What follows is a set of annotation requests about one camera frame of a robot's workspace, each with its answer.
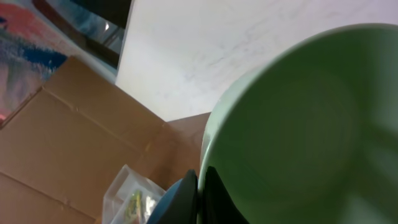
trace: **green cup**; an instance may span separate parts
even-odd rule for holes
[[[249,223],[398,222],[398,27],[311,37],[236,81],[205,129]]]

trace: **green bowl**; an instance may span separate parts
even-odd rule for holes
[[[249,223],[396,222],[396,133],[398,27],[329,30],[224,93],[199,191],[213,166]]]

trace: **brown surface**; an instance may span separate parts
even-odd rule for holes
[[[145,148],[164,123],[78,59],[68,59],[44,88],[80,114],[136,148]]]
[[[124,164],[165,189],[198,174],[207,118],[165,123],[68,59],[0,130],[0,224],[93,223]]]
[[[0,223],[91,224],[94,220],[0,174]]]

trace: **white tabletop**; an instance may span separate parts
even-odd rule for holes
[[[206,113],[246,71],[321,31],[398,24],[396,0],[136,0],[119,86],[166,121]]]

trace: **clear plastic container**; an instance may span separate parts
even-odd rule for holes
[[[124,165],[105,193],[102,224],[146,223],[164,193],[153,181]]]

